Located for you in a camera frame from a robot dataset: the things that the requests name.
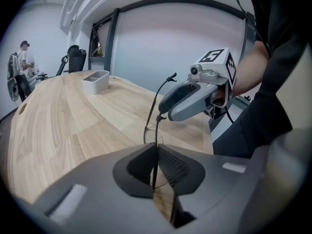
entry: office chair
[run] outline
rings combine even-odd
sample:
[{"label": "office chair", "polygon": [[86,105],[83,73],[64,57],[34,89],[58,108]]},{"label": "office chair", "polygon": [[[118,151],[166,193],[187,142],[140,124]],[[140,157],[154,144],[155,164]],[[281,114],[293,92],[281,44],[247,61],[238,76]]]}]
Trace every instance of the office chair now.
[{"label": "office chair", "polygon": [[[67,55],[65,55],[61,59],[61,65],[58,69],[56,76],[60,76],[62,72],[73,73],[82,71],[86,60],[86,56],[87,56],[86,51],[84,49],[79,49],[78,45],[70,46],[69,49],[67,50]],[[69,61],[68,70],[63,71],[68,61]],[[42,74],[38,75],[36,79],[45,80],[48,78],[50,77],[47,77],[47,74]]]}]

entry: white plastic bin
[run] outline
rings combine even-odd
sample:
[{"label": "white plastic bin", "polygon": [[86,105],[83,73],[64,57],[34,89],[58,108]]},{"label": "white plastic bin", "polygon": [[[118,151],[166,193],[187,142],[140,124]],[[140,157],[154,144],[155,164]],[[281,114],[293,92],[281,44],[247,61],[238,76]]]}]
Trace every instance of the white plastic bin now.
[{"label": "white plastic bin", "polygon": [[108,88],[109,71],[99,70],[82,80],[86,94],[95,95]]}]

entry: wire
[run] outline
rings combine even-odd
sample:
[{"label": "wire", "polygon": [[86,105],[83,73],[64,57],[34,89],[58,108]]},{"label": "wire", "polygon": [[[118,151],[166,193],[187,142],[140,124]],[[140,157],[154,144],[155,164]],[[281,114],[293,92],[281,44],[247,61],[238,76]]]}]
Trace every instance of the wire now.
[{"label": "wire", "polygon": [[[156,118],[156,128],[155,128],[155,145],[158,147],[157,143],[157,137],[158,137],[158,125],[162,119],[166,119],[161,116],[161,112],[159,112],[159,115]],[[157,170],[158,170],[158,152],[157,152],[157,157],[156,157],[156,162],[154,165],[154,171],[153,171],[153,180],[152,180],[152,188],[155,189],[156,185],[156,178],[157,178]]]},{"label": "wire", "polygon": [[269,58],[271,58],[271,52],[270,52],[270,50],[269,50],[267,44],[264,42],[264,40],[263,40],[262,36],[260,35],[259,31],[257,30],[257,28],[256,28],[256,26],[255,26],[255,23],[253,22],[253,20],[251,20],[251,18],[247,15],[246,11],[242,8],[242,6],[240,5],[239,0],[236,0],[236,2],[237,2],[237,4],[238,4],[239,8],[241,9],[241,11],[244,13],[244,16],[246,17],[246,19],[248,19],[249,22],[253,25],[256,34],[258,35],[258,37],[260,38],[260,40],[263,42],[264,47],[265,47],[265,49],[266,49],[267,52],[268,52]]},{"label": "wire", "polygon": [[166,184],[168,184],[168,182],[163,183],[162,185],[155,186],[155,188],[162,187],[162,186],[164,186],[164,185],[166,185]]},{"label": "wire", "polygon": [[226,111],[226,115],[228,116],[229,120],[234,123],[234,121],[232,120],[231,116],[230,116],[230,113],[229,113],[229,110],[228,108],[225,106],[225,111]]},{"label": "wire", "polygon": [[145,125],[145,127],[144,127],[144,133],[143,133],[143,143],[144,143],[144,144],[146,144],[145,134],[146,134],[147,130],[150,130],[147,126],[148,126],[148,123],[150,123],[150,119],[151,119],[151,116],[152,116],[152,112],[153,112],[154,107],[155,107],[155,104],[156,104],[157,95],[158,95],[159,91],[161,90],[161,88],[163,87],[163,85],[165,85],[167,82],[169,82],[169,81],[176,81],[176,80],[173,79],[174,77],[176,77],[176,73],[174,73],[172,76],[168,77],[168,78],[162,83],[162,85],[158,88],[158,90],[157,90],[157,92],[156,92],[156,94],[155,94],[155,97],[154,97],[154,100],[153,100],[153,103],[152,103],[150,112],[149,112],[148,117],[147,117],[146,125]]}]

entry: wooden tabletop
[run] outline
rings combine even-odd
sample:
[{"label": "wooden tabletop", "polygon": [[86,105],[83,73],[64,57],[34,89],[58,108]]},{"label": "wooden tabletop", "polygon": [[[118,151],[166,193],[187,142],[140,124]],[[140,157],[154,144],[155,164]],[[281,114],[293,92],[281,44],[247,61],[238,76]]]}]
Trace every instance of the wooden tabletop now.
[{"label": "wooden tabletop", "polygon": [[[110,77],[109,88],[84,94],[81,80],[93,71],[40,82],[12,120],[8,179],[11,192],[33,203],[49,185],[83,161],[143,143],[155,94]],[[155,129],[158,103],[149,124]],[[163,143],[213,153],[206,115],[159,124]]]}]

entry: man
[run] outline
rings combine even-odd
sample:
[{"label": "man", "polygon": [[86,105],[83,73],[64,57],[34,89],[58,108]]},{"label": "man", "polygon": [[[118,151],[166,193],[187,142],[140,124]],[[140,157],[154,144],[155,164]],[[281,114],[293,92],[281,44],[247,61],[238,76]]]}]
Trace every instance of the man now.
[{"label": "man", "polygon": [[28,68],[32,68],[33,64],[26,63],[26,53],[30,44],[27,41],[22,41],[20,44],[20,49],[17,52],[18,55],[18,76],[15,77],[18,84],[19,96],[21,101],[24,101],[26,97],[31,94],[31,91],[28,86],[28,81],[25,75],[25,72]]},{"label": "man", "polygon": [[296,66],[308,41],[290,7],[296,6],[296,2],[291,1],[252,0],[256,28],[269,47],[271,58],[256,35],[253,50],[237,67],[233,96],[262,84],[249,107],[213,143],[214,154],[251,158],[257,147],[269,145],[292,129],[276,92]]}]

